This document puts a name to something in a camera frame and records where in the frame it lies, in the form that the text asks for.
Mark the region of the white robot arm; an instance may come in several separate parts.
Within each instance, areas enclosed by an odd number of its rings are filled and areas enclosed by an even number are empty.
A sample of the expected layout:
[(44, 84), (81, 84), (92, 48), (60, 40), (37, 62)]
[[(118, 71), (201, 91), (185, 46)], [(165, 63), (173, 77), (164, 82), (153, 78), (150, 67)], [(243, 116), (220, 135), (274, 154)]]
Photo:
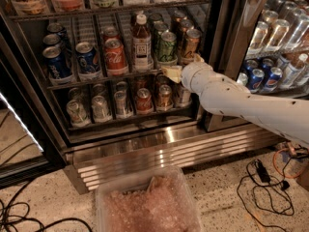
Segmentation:
[(162, 73), (198, 96), (213, 115), (233, 116), (309, 147), (309, 101), (251, 94), (204, 61), (163, 66)]

